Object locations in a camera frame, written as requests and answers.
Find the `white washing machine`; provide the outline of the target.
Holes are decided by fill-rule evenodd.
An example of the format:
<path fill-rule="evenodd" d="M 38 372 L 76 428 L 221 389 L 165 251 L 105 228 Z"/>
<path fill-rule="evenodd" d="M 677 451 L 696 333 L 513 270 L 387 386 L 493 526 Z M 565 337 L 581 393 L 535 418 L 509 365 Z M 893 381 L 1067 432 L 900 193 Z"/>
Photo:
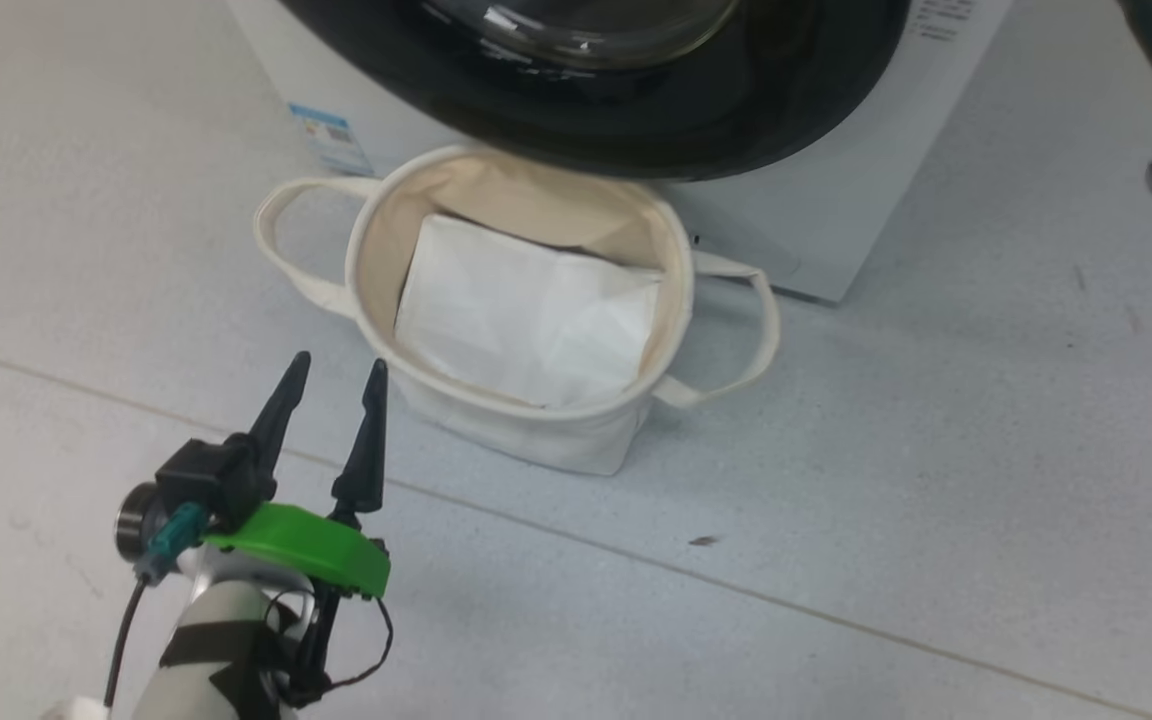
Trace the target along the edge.
<path fill-rule="evenodd" d="M 347 119 L 376 176 L 475 141 L 339 59 L 279 0 L 223 3 L 285 105 Z M 790 158 L 726 179 L 628 181 L 654 184 L 702 250 L 759 266 L 778 291 L 844 300 L 1010 6 L 911 0 L 896 53 L 867 99 Z"/>

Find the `blue energy label sticker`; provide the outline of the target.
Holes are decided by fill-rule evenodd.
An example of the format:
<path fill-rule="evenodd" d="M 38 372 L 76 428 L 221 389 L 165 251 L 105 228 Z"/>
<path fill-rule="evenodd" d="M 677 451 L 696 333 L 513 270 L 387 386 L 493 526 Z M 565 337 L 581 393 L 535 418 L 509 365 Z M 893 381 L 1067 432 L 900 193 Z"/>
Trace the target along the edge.
<path fill-rule="evenodd" d="M 303 128 L 308 146 L 326 167 L 353 176 L 376 176 L 347 119 L 294 103 L 288 104 L 288 109 Z"/>

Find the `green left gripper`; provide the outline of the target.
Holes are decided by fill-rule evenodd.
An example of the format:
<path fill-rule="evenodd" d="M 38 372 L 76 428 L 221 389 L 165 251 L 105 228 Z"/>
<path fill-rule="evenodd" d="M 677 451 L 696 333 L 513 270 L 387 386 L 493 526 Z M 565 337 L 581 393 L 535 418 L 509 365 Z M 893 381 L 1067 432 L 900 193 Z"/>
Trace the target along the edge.
<path fill-rule="evenodd" d="M 301 351 L 248 430 L 257 471 L 273 471 L 282 454 L 285 432 L 305 393 L 311 354 Z M 358 516 L 382 507 L 387 465 L 388 365 L 372 364 L 362 395 L 364 419 L 332 487 L 333 516 Z M 204 541 L 220 550 L 247 553 L 270 564 L 296 570 L 349 593 L 381 598 L 387 594 L 391 559 L 371 538 L 338 521 L 323 518 L 300 506 L 262 503 L 237 530 L 209 532 Z"/>

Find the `white basket liner sheet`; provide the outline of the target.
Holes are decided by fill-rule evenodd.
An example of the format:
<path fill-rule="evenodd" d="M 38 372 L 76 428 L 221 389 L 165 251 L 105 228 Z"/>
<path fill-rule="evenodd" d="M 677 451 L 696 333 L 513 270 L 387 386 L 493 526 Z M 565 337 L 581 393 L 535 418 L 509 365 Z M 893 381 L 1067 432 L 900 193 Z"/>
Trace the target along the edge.
<path fill-rule="evenodd" d="M 660 275 L 445 215 L 422 220 L 399 346 L 453 381 L 524 404 L 594 404 L 641 373 Z"/>

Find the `black round washing machine door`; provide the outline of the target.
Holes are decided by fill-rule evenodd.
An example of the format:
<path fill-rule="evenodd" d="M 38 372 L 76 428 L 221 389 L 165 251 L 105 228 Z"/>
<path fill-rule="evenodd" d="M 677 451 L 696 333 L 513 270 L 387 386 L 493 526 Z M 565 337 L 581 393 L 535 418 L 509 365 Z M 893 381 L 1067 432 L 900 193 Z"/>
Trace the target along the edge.
<path fill-rule="evenodd" d="M 339 59 L 475 141 L 621 179 L 790 158 L 858 109 L 911 0 L 279 0 Z"/>

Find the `cream canvas laundry basket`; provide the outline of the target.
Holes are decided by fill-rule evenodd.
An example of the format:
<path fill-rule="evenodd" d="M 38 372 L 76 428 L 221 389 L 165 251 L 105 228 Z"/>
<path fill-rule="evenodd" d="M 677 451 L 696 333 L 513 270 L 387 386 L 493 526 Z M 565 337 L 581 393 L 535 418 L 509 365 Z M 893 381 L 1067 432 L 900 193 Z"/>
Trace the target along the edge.
<path fill-rule="evenodd" d="M 279 250 L 276 222 L 293 200 L 332 190 L 362 200 L 349 232 L 346 279 L 301 270 Z M 445 215 L 535 245 L 660 275 L 655 318 L 641 373 L 621 395 L 547 409 L 435 372 L 399 346 L 397 306 L 420 223 Z M 382 179 L 293 179 L 253 217 L 262 255 L 311 304 L 355 323 L 422 419 L 502 454 L 573 473 L 617 473 L 654 402 L 687 409 L 758 382 L 781 344 L 780 310 L 767 273 L 695 250 L 676 210 L 647 187 L 589 176 L 484 146 L 449 146 L 407 161 Z M 692 319 L 699 276 L 746 281 L 761 305 L 761 336 L 735 381 L 699 389 L 669 374 Z"/>

